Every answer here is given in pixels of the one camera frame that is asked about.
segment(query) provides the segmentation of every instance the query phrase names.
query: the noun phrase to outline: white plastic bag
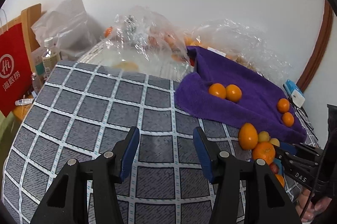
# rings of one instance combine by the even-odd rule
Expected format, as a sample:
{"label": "white plastic bag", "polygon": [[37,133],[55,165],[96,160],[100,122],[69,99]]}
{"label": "white plastic bag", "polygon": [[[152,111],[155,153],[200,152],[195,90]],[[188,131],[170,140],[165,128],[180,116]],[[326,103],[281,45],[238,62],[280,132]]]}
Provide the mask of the white plastic bag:
{"label": "white plastic bag", "polygon": [[109,66],[181,81],[191,71],[183,33],[162,15],[136,6],[106,31]]}
{"label": "white plastic bag", "polygon": [[291,68],[284,58],[267,48],[263,33],[231,20],[207,21],[192,31],[185,32],[186,46],[212,47],[226,57],[262,74],[282,87]]}
{"label": "white plastic bag", "polygon": [[44,47],[46,38],[56,38],[63,60],[76,61],[96,43],[87,27],[88,16],[82,0],[65,0],[48,10],[32,26],[36,40]]}

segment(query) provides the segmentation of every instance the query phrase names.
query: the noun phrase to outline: blue gripper pad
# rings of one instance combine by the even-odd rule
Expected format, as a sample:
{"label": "blue gripper pad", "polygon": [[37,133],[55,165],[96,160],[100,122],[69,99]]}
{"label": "blue gripper pad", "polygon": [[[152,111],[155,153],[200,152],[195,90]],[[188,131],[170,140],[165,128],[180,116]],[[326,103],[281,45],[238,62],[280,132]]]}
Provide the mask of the blue gripper pad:
{"label": "blue gripper pad", "polygon": [[201,168],[203,170],[203,175],[208,179],[210,183],[213,183],[215,177],[212,173],[212,160],[208,155],[206,147],[203,144],[200,134],[196,128],[193,130],[193,143],[195,150],[197,151]]}
{"label": "blue gripper pad", "polygon": [[137,148],[139,144],[139,129],[136,128],[134,134],[131,137],[129,145],[126,147],[124,155],[121,159],[121,172],[120,179],[124,181],[124,179],[129,175],[132,167],[132,163],[134,161],[134,156],[136,154]]}
{"label": "blue gripper pad", "polygon": [[296,148],[290,144],[280,142],[280,148],[284,151],[289,152],[291,155],[296,156],[297,154]]}

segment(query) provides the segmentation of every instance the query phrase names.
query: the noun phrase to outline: black cable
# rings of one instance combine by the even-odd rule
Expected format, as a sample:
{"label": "black cable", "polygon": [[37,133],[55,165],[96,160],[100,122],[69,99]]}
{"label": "black cable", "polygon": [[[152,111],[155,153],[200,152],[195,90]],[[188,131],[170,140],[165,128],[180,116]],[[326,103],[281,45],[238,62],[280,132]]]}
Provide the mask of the black cable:
{"label": "black cable", "polygon": [[[336,132],[337,132],[337,128],[333,131],[332,134],[335,134]],[[303,211],[302,211],[302,213],[300,215],[300,219],[303,218],[303,216],[304,216],[306,210],[308,209],[309,204],[310,204],[310,202],[311,202],[311,200],[312,200],[312,198],[314,196],[315,188],[316,188],[316,185],[317,185],[317,182],[318,182],[318,176],[320,175],[320,172],[321,172],[321,168],[322,168],[322,164],[323,164],[324,157],[325,157],[325,154],[326,154],[326,150],[327,150],[327,148],[328,148],[328,146],[330,144],[330,141],[331,141],[331,135],[329,136],[328,141],[326,142],[326,145],[324,147],[324,150],[323,150],[323,153],[322,153],[322,157],[321,157],[321,161],[320,161],[320,164],[318,165],[317,174],[315,176],[314,184],[312,185],[312,188],[311,188],[308,200],[307,200],[307,202],[306,202],[306,204],[305,204],[305,206],[303,208]]]}
{"label": "black cable", "polygon": [[314,128],[313,128],[312,126],[310,126],[310,125],[306,122],[305,118],[303,117],[303,115],[305,115],[307,118],[309,118],[307,112],[304,110],[303,107],[299,108],[299,107],[294,103],[293,98],[290,97],[289,94],[287,93],[286,88],[285,88],[285,85],[283,85],[283,88],[284,88],[284,90],[285,90],[285,92],[286,92],[286,94],[287,94],[288,101],[290,102],[290,104],[292,105],[292,107],[295,108],[295,111],[296,111],[297,113],[299,113],[299,115],[301,116],[302,121],[304,121],[306,127],[307,127],[308,130],[311,132],[311,134],[315,137],[315,139],[316,139],[317,141],[319,141],[318,138],[317,138],[317,136],[316,136],[316,134],[315,134],[315,132],[314,132]]}

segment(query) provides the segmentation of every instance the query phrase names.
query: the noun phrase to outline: yellow fruit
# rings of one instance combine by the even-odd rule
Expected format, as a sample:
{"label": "yellow fruit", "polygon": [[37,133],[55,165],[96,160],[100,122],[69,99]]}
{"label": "yellow fruit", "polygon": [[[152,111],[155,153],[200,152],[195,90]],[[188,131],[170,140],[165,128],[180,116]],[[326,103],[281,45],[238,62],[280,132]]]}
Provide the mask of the yellow fruit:
{"label": "yellow fruit", "polygon": [[139,71],[138,65],[132,61],[121,61],[119,64],[113,66],[113,68],[120,68],[125,71],[135,71],[135,72]]}
{"label": "yellow fruit", "polygon": [[258,134],[258,141],[259,143],[262,143],[264,141],[269,141],[270,140],[270,136],[268,134],[267,131],[261,131],[259,134]]}
{"label": "yellow fruit", "polygon": [[255,127],[250,123],[245,123],[238,135],[239,144],[243,150],[252,150],[258,142],[258,135]]}
{"label": "yellow fruit", "polygon": [[271,144],[273,144],[273,145],[275,145],[277,147],[280,147],[280,142],[279,142],[279,140],[277,138],[270,139],[269,143],[271,143]]}

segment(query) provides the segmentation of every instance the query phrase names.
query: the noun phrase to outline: metal screw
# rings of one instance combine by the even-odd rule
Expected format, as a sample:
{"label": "metal screw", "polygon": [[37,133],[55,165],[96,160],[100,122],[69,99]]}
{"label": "metal screw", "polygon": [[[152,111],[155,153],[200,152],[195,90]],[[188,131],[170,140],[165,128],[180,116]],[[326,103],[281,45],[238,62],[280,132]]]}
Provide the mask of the metal screw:
{"label": "metal screw", "polygon": [[262,158],[258,158],[258,159],[256,160],[256,163],[259,164],[259,165],[261,165],[261,166],[263,166],[263,165],[266,164],[266,162],[265,162]]}
{"label": "metal screw", "polygon": [[67,163],[68,163],[69,166],[72,166],[72,165],[74,165],[76,163],[76,159],[71,158],[70,160],[68,160]]}
{"label": "metal screw", "polygon": [[221,151],[219,153],[219,155],[222,157],[222,158],[228,158],[230,156],[230,154],[226,151]]}
{"label": "metal screw", "polygon": [[111,158],[113,155],[114,155],[114,154],[113,154],[113,152],[111,152],[111,151],[107,151],[107,152],[104,153],[104,157],[105,157],[105,158]]}

